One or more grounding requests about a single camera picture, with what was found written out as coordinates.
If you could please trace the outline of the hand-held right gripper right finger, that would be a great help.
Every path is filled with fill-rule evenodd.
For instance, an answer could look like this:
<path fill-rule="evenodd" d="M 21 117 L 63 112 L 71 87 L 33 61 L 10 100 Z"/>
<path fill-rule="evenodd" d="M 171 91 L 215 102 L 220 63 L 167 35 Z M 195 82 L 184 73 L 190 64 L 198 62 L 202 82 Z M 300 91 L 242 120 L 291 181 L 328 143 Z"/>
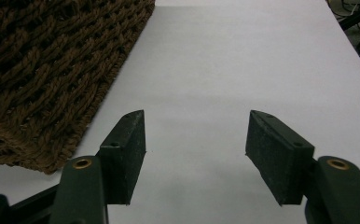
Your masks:
<path fill-rule="evenodd" d="M 245 155 L 279 205 L 299 205 L 307 224 L 360 224 L 360 169 L 342 158 L 313 157 L 314 146 L 271 114 L 252 110 Z"/>

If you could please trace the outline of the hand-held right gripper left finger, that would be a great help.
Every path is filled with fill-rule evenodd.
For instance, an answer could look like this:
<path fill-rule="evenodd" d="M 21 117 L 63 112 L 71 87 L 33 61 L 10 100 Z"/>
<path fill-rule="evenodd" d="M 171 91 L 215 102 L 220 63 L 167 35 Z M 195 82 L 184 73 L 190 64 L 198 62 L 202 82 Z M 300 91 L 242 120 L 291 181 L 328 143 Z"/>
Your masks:
<path fill-rule="evenodd" d="M 66 163 L 49 224 L 108 224 L 108 205 L 131 203 L 145 153 L 145 113 L 136 110 L 118 121 L 96 155 Z"/>

